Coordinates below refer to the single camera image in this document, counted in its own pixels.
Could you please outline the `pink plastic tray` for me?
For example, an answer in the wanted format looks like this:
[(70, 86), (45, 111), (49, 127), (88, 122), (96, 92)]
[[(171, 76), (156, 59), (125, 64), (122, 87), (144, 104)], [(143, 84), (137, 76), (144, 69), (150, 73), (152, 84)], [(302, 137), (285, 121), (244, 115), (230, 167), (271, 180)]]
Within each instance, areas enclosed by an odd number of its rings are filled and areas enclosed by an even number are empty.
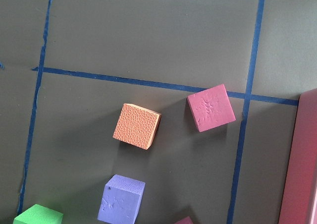
[(280, 224), (317, 222), (317, 90), (300, 95)]

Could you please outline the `red foam block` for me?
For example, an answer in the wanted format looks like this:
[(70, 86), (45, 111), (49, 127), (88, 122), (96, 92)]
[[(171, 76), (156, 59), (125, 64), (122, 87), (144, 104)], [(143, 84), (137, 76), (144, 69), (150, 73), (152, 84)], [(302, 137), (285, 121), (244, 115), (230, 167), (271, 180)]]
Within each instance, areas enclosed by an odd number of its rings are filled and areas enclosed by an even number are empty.
[(236, 120), (224, 84), (191, 94), (187, 102), (199, 132)]

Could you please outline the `green foam block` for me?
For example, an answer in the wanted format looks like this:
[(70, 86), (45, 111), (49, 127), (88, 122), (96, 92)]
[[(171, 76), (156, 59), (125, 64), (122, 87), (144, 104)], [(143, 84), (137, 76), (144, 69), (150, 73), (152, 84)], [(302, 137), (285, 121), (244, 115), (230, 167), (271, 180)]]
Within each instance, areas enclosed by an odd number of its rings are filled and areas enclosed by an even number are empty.
[(35, 204), (14, 218), (13, 224), (61, 224), (63, 213)]

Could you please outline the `purple foam block right side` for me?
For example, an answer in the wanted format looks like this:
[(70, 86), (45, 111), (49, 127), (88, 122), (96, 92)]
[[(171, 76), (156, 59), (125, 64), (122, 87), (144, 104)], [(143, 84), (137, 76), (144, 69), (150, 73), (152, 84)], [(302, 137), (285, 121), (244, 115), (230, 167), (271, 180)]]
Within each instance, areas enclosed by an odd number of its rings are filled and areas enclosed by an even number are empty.
[(97, 219), (109, 224), (134, 224), (145, 182), (115, 174), (105, 185)]

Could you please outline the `magenta foam block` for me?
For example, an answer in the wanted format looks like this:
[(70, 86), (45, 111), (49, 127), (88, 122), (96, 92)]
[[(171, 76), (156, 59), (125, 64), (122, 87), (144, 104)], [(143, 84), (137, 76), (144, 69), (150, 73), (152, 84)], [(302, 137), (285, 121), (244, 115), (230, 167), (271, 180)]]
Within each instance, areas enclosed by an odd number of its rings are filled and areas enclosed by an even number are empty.
[(187, 217), (175, 222), (174, 224), (193, 224), (193, 221), (189, 216), (187, 216)]

